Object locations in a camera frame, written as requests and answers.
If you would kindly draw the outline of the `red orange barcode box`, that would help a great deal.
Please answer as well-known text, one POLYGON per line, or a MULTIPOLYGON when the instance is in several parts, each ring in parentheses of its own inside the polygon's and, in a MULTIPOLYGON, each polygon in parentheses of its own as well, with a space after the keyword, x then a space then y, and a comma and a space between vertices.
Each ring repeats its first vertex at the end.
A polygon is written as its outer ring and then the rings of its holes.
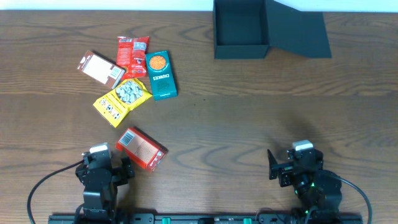
POLYGON ((153 172, 167 155, 168 150, 137 128, 127 128, 116 142, 116 149, 146 171, 153 172))

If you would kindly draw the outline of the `teal Chunkies snack box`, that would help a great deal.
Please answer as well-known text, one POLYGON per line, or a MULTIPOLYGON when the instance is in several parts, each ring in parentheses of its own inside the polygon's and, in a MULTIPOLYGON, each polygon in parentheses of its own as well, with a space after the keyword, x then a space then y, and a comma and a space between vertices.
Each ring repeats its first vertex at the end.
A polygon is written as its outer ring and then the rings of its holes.
POLYGON ((146 54, 147 74, 155 101, 178 95, 169 53, 165 51, 146 54))

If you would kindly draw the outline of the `brown and white snack box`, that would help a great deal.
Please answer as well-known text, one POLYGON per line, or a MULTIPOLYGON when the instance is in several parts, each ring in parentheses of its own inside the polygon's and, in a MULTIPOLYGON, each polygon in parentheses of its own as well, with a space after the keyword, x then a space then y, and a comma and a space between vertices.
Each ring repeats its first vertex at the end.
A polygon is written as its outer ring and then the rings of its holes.
POLYGON ((89 50, 81 58, 76 69, 110 89, 116 88, 125 73, 123 68, 89 50))

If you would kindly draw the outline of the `red candy bag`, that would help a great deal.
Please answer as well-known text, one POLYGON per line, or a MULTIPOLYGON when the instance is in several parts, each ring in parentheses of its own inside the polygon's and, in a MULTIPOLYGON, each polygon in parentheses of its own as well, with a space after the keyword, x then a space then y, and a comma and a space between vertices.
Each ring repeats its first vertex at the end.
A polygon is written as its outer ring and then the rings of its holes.
POLYGON ((146 50, 149 36, 118 37, 116 65, 125 70, 121 80, 142 78, 147 75, 146 50))

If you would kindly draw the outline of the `black gift box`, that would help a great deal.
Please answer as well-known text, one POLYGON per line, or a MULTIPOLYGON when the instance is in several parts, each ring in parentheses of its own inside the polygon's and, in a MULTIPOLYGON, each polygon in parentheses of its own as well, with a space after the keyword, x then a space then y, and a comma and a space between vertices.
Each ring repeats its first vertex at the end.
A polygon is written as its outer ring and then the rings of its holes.
POLYGON ((330 58, 321 12, 275 0, 214 0, 215 59, 262 59, 271 47, 308 58, 330 58))

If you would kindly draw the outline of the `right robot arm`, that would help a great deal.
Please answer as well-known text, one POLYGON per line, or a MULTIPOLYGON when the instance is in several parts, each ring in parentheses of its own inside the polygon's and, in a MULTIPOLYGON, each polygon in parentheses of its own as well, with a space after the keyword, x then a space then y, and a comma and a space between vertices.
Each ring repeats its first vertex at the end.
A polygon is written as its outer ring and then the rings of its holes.
POLYGON ((341 180, 323 168, 323 153, 308 140, 297 141, 287 150, 288 162, 279 164, 270 150, 269 178, 281 187, 291 186, 303 205, 307 219, 331 222, 339 219, 341 180))

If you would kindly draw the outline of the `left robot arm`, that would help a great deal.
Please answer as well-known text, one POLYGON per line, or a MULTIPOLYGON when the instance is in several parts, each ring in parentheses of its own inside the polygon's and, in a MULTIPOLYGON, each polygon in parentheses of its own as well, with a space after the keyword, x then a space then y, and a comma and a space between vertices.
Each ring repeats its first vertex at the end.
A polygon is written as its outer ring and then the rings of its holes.
POLYGON ((83 163, 75 174, 85 186, 83 204, 75 211, 73 223, 128 223, 128 215, 117 209, 118 187, 135 176, 131 160, 121 159, 122 164, 113 167, 108 143, 101 143, 83 153, 83 163))

